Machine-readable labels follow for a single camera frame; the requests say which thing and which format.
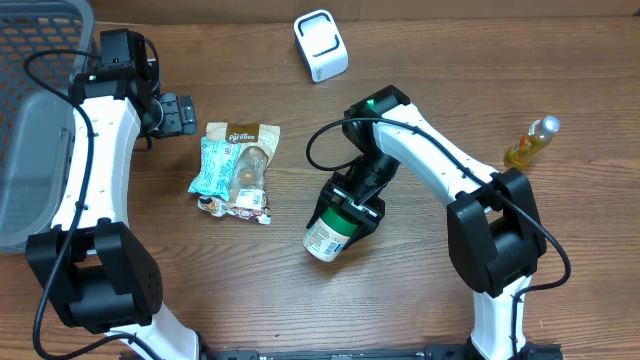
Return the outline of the teal white pack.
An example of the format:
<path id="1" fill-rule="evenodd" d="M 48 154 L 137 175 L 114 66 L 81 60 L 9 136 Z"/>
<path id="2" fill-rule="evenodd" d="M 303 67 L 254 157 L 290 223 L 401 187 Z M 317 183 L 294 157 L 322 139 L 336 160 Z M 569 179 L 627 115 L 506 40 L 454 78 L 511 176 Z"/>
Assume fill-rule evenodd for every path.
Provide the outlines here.
<path id="1" fill-rule="evenodd" d="M 201 166 L 199 174 L 191 182 L 188 192 L 204 196 L 230 199 L 230 183 L 236 167 L 240 145 L 225 140 L 212 141 L 201 138 Z"/>

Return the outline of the brown mushroom packet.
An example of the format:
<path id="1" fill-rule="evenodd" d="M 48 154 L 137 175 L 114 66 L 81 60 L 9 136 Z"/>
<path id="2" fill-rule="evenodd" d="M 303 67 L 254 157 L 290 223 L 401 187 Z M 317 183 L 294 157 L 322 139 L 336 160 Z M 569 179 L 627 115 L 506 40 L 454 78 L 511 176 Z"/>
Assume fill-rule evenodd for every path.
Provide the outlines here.
<path id="1" fill-rule="evenodd" d="M 240 154 L 230 183 L 230 199 L 195 194 L 198 208 L 218 218 L 231 216 L 269 225 L 265 172 L 275 156 L 280 134 L 280 128 L 273 125 L 208 123 L 204 137 L 239 144 Z"/>

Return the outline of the green lid jar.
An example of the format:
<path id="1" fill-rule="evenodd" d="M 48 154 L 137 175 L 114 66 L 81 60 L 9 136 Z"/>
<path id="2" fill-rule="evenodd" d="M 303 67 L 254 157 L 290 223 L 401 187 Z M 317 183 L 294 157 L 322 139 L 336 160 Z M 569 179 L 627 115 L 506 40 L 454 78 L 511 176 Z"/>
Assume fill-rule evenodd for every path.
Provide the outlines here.
<path id="1" fill-rule="evenodd" d="M 331 205 L 307 230 L 303 246 L 315 258 L 332 262 L 357 228 L 358 223 L 353 217 Z"/>

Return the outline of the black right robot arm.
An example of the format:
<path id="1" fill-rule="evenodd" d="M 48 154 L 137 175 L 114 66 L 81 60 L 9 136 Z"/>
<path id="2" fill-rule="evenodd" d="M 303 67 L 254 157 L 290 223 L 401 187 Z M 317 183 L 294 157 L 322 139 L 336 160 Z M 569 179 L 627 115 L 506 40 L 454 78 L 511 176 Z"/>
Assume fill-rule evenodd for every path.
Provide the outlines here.
<path id="1" fill-rule="evenodd" d="M 522 291 L 546 251 L 526 176 L 500 173 L 465 154 L 392 85 L 351 105 L 340 125 L 361 154 L 331 168 L 304 248 L 331 262 L 372 234 L 385 214 L 379 194 L 404 165 L 445 206 L 449 257 L 473 292 L 474 327 L 454 357 L 540 358 L 523 333 Z"/>

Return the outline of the yellow oil bottle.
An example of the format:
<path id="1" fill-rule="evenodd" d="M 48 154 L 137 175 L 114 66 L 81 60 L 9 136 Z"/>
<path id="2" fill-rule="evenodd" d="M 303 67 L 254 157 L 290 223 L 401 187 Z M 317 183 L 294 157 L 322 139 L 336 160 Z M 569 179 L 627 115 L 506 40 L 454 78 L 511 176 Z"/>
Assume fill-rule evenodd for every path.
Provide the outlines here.
<path id="1" fill-rule="evenodd" d="M 507 149 L 503 157 L 504 165 L 523 170 L 537 153 L 551 143 L 559 130 L 560 120 L 556 116 L 548 115 L 535 120 L 520 140 Z"/>

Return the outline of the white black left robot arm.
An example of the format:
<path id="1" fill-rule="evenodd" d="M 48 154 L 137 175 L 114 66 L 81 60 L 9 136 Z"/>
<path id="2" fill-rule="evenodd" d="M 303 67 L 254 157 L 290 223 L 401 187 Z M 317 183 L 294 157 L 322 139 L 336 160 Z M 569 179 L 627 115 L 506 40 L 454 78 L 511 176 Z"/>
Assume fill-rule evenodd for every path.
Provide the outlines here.
<path id="1" fill-rule="evenodd" d="M 142 34 L 104 31 L 100 45 L 96 66 L 62 94 L 75 123 L 68 178 L 51 228 L 26 243 L 39 304 L 98 345 L 125 343 L 135 359 L 208 359 L 202 336 L 164 304 L 159 266 L 127 214 L 136 141 L 194 134 L 193 101 L 161 92 L 157 51 Z"/>

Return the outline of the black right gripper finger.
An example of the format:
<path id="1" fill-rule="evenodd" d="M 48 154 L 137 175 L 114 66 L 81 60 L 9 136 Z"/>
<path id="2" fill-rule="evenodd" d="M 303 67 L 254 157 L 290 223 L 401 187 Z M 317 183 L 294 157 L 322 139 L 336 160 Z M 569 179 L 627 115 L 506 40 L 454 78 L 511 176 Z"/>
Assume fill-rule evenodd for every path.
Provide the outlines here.
<path id="1" fill-rule="evenodd" d="M 343 247 L 343 251 L 347 250 L 350 246 L 352 246 L 355 242 L 360 239 L 363 239 L 370 234 L 374 233 L 379 225 L 378 219 L 357 219 L 357 218 L 349 218 L 349 222 L 353 223 L 356 226 L 356 229 L 350 235 L 349 240 Z"/>
<path id="2" fill-rule="evenodd" d="M 322 216 L 322 214 L 330 207 L 334 193 L 330 190 L 321 190 L 313 214 L 306 225 L 306 229 L 310 229 L 313 224 Z"/>

